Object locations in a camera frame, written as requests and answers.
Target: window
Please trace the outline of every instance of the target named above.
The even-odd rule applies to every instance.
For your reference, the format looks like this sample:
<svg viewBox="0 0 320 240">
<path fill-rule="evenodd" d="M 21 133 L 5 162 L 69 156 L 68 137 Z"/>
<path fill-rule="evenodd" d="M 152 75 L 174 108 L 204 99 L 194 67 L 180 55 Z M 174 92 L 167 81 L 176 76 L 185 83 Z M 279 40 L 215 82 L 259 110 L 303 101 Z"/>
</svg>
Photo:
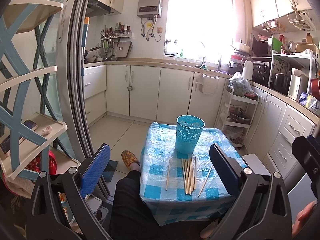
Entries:
<svg viewBox="0 0 320 240">
<path fill-rule="evenodd" d="M 165 54 L 215 62 L 230 51 L 234 30 L 233 0 L 169 0 L 166 40 L 171 42 Z"/>
</svg>

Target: countertop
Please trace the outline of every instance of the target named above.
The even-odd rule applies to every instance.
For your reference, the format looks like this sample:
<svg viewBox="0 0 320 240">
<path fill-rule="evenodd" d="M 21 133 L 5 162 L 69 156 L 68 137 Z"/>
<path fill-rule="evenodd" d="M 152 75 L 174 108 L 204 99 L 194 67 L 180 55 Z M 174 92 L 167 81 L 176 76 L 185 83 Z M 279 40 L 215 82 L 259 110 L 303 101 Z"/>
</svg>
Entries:
<svg viewBox="0 0 320 240">
<path fill-rule="evenodd" d="M 180 70 L 186 70 L 186 71 L 193 71 L 197 73 L 204 73 L 207 76 L 218 76 L 222 78 L 231 78 L 232 75 L 222 73 L 215 70 L 203 70 L 199 69 L 198 67 L 195 67 L 196 64 L 190 63 L 190 62 L 183 62 L 183 61 L 177 61 L 177 60 L 161 60 L 161 59 L 149 59 L 149 58 L 124 58 L 121 61 L 103 61 L 103 62 L 93 62 L 84 64 L 84 67 L 92 67 L 92 66 L 99 66 L 99 65 L 136 65 L 136 66 L 150 66 L 150 67 L 163 67 L 163 68 L 171 68 L 171 69 L 180 69 Z M 304 106 L 300 105 L 297 101 L 286 97 L 285 95 L 272 90 L 271 88 L 262 86 L 258 83 L 249 81 L 249 83 L 265 92 L 268 92 L 269 94 L 279 98 L 280 100 L 284 101 L 303 115 L 305 115 L 307 118 L 309 118 L 313 123 L 320 126 L 320 118 L 310 112 L 308 109 L 306 109 Z"/>
</svg>

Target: blue trash can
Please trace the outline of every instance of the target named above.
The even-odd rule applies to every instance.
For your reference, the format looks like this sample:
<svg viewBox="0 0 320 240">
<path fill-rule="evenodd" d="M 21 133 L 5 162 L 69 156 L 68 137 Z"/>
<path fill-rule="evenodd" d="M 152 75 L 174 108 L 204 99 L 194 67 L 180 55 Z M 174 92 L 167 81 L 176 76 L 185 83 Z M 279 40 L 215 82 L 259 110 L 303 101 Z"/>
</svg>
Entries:
<svg viewBox="0 0 320 240">
<path fill-rule="evenodd" d="M 177 118 L 176 150 L 180 154 L 192 156 L 205 123 L 192 115 L 182 115 Z"/>
</svg>

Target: black pants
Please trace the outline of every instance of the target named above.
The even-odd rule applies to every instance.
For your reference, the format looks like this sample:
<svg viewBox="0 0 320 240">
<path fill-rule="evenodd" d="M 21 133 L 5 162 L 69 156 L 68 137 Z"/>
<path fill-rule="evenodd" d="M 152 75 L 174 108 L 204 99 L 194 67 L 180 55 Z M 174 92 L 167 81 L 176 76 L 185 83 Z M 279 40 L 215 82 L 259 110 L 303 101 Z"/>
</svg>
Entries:
<svg viewBox="0 0 320 240">
<path fill-rule="evenodd" d="M 113 240 L 168 240 L 140 198 L 139 171 L 118 181 L 111 212 L 109 234 Z"/>
</svg>

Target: checkered tablecloth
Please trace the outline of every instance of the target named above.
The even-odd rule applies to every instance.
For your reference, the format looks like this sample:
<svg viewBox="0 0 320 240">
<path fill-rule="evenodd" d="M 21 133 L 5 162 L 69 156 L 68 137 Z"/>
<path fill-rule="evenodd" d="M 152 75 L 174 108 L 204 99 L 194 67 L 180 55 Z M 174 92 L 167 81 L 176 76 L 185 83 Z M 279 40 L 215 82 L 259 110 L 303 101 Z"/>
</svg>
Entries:
<svg viewBox="0 0 320 240">
<path fill-rule="evenodd" d="M 217 143 L 227 156 L 235 158 L 243 168 L 246 167 L 244 161 L 219 129 L 204 128 L 193 152 L 193 158 L 197 156 L 196 190 L 191 196 L 186 195 L 181 159 L 177 159 L 174 150 L 175 139 L 176 126 L 156 122 L 150 126 L 140 158 L 140 197 L 161 226 L 177 221 L 205 219 L 211 215 L 218 217 L 230 207 L 234 198 L 226 191 L 214 167 L 198 197 L 212 165 L 210 146 Z M 169 185 L 166 191 L 170 156 Z"/>
</svg>

